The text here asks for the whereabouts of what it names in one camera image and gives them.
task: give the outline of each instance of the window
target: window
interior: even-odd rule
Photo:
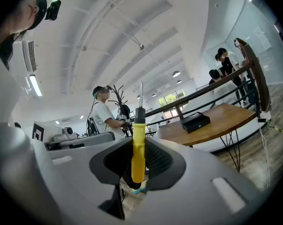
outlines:
[[[160,107],[163,107],[163,106],[165,106],[167,104],[164,97],[159,98],[158,102],[160,104]]]
[[[178,90],[176,91],[176,93],[177,93],[177,95],[178,95],[178,98],[183,98],[183,97],[186,96],[186,94],[185,94],[183,88],[178,89]]]
[[[186,96],[186,94],[185,94],[183,88],[180,88],[180,89],[178,89],[178,90],[176,90],[176,91],[174,91],[174,92],[172,92],[172,93],[170,93],[170,94],[168,94],[164,97],[159,98],[158,102],[160,104],[160,107],[163,107],[163,106],[170,104],[172,102],[175,102],[175,101],[177,101],[180,98],[183,98],[185,96]]]
[[[172,103],[172,102],[175,102],[175,101],[177,101],[177,100],[179,99],[179,97],[178,97],[178,95],[177,95],[176,92],[173,92],[173,93],[171,93],[171,94],[168,94],[168,95],[166,95],[164,98],[165,98],[165,101],[166,101],[167,104],[170,104],[170,103]]]
[[[186,103],[184,103],[182,105],[179,105],[180,110],[182,111],[183,108],[185,108],[185,106],[187,104],[188,104],[188,102],[186,102]],[[175,116],[178,115],[177,110],[176,110],[175,107],[167,109],[167,110],[164,110],[163,113],[164,113],[164,116],[165,116],[166,119],[171,118],[171,117],[175,117]]]
[[[166,111],[166,112],[163,112],[163,113],[164,113],[164,117],[165,117],[165,119],[168,119],[168,118],[173,117],[173,115],[171,114],[171,112],[170,112],[170,111]]]

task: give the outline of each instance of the yellow screwdriver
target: yellow screwdriver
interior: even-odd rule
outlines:
[[[143,82],[140,83],[139,107],[133,123],[132,179],[135,183],[145,179],[145,109],[142,107]]]

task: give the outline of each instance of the person's hand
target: person's hand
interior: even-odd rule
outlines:
[[[243,66],[247,65],[247,63],[248,63],[248,61],[247,61],[247,60],[243,60],[243,61],[241,62],[241,67],[243,67]]]
[[[124,120],[120,120],[119,122],[120,122],[120,127],[121,127],[121,128],[125,127],[125,125],[124,125],[124,124],[125,124]]]

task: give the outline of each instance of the wooden handrail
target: wooden handrail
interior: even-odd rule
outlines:
[[[213,83],[213,84],[211,84],[211,85],[209,85],[209,86],[207,86],[207,87],[205,87],[205,88],[203,88],[203,89],[201,89],[199,91],[196,91],[196,92],[194,92],[194,93],[192,93],[192,94],[190,94],[190,95],[188,95],[188,96],[186,96],[184,98],[181,98],[181,99],[179,99],[179,100],[177,100],[175,102],[172,102],[172,103],[167,104],[167,105],[165,105],[163,107],[157,108],[157,109],[155,109],[155,110],[153,110],[151,112],[146,113],[145,117],[146,118],[150,117],[150,116],[155,115],[157,113],[160,113],[160,112],[162,112],[162,111],[164,111],[166,109],[173,108],[176,105],[180,105],[182,103],[185,103],[185,102],[188,102],[190,100],[193,100],[193,99],[195,99],[195,98],[197,98],[199,96],[202,96],[203,94],[208,93],[208,92],[214,90],[215,88],[217,88],[217,87],[227,83],[228,81],[233,80],[235,77],[237,77],[240,74],[244,73],[245,71],[249,70],[253,66],[254,66],[254,63],[250,62],[249,64],[247,64],[247,65],[243,66],[242,68],[240,68],[239,70],[235,71],[234,73],[231,73],[230,75],[222,78],[218,82],[215,82],[215,83]]]

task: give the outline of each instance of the black rubber grip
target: black rubber grip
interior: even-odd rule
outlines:
[[[119,184],[121,176],[132,160],[132,145],[132,138],[126,138],[91,158],[89,168],[100,182],[112,185]]]
[[[186,170],[186,162],[181,154],[149,137],[145,139],[145,160],[149,168],[147,190],[172,187]]]

